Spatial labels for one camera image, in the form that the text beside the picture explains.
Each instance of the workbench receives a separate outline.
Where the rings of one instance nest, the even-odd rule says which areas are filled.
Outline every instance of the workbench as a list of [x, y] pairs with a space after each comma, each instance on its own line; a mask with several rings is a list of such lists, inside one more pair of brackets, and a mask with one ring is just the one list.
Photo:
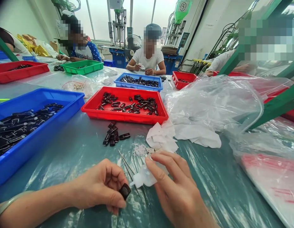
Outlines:
[[[30, 78], [0, 85], [0, 98], [14, 98], [41, 87], [61, 89], [70, 76], [65, 72], [50, 72]], [[103, 70], [86, 76], [93, 78], [95, 89], [103, 86]], [[116, 78], [126, 72], [117, 69]], [[175, 90], [174, 83], [164, 82], [163, 97]], [[133, 143], [145, 144], [146, 135], [152, 125], [118, 122], [120, 133], [131, 134], [128, 140], [120, 141], [115, 147], [103, 147], [109, 121], [89, 119], [86, 113], [78, 113], [57, 133], [56, 138], [44, 150], [26, 162], [6, 183], [0, 186], [0, 203], [29, 190], [39, 190], [48, 186], [70, 181], [84, 173], [105, 158], [121, 166], [130, 181], [122, 158], [135, 172], [139, 171], [144, 159], [133, 157]], [[177, 153], [189, 164], [202, 198], [221, 227], [284, 227], [282, 222], [255, 189], [233, 157], [232, 149], [225, 135], [220, 134], [220, 149], [205, 148], [179, 140]], [[127, 198], [127, 207], [118, 217], [107, 212], [105, 206], [78, 210], [68, 208], [49, 218], [39, 227], [172, 227], [163, 213], [154, 187], [145, 187], [132, 192]]]

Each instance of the bracelet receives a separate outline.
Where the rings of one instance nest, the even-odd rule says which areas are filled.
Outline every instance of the bracelet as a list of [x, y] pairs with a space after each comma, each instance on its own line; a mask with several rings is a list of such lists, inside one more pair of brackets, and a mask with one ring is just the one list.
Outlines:
[[0, 215], [5, 211], [5, 209], [7, 209], [15, 200], [19, 199], [20, 197], [28, 194], [28, 193], [32, 193], [34, 191], [27, 191], [27, 192], [22, 192], [16, 196], [14, 196], [13, 198], [11, 198], [9, 201], [4, 202], [1, 206], [0, 206]]

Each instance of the number 5 sign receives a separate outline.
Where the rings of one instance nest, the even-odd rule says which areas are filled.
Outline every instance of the number 5 sign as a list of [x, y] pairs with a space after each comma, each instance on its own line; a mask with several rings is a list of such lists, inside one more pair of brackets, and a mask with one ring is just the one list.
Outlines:
[[190, 1], [181, 1], [179, 3], [178, 12], [187, 12], [189, 8]]

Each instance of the hand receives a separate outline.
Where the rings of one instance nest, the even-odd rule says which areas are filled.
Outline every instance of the hand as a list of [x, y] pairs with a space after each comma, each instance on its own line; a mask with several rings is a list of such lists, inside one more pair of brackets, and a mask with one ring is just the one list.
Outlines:
[[84, 60], [84, 59], [77, 58], [77, 57], [70, 57], [71, 62], [78, 62], [78, 61], [82, 61], [82, 60]]
[[150, 158], [146, 158], [148, 169], [158, 181], [154, 187], [160, 204], [173, 225], [177, 228], [216, 227], [217, 224], [204, 205], [186, 160], [169, 152], [152, 154], [151, 157], [165, 165], [173, 178], [166, 175]]
[[145, 71], [145, 75], [154, 75], [154, 74], [155, 74], [155, 70], [153, 70], [153, 69], [147, 69]]
[[242, 66], [238, 66], [238, 67], [233, 69], [233, 71], [242, 72], [242, 73], [247, 73], [250, 70], [251, 70], [250, 64], [245, 64], [245, 65], [242, 65]]
[[105, 204], [109, 212], [118, 215], [118, 208], [126, 207], [118, 192], [125, 183], [128, 185], [122, 168], [105, 159], [69, 183], [72, 204], [78, 209]]
[[135, 64], [135, 66], [134, 66], [134, 70], [135, 70], [135, 71], [140, 71], [140, 69], [141, 69], [141, 65], [139, 65], [139, 64]]
[[64, 55], [57, 55], [56, 58], [61, 61], [64, 60], [66, 57]]

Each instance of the blue machine base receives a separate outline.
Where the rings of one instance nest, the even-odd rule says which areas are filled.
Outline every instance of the blue machine base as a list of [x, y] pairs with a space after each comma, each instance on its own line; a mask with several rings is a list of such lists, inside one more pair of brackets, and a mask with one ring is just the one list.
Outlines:
[[125, 69], [127, 63], [124, 50], [109, 48], [109, 51], [112, 54], [113, 61], [115, 62], [115, 67]]
[[178, 71], [178, 67], [183, 59], [182, 55], [164, 54], [166, 74], [172, 75], [173, 71]]

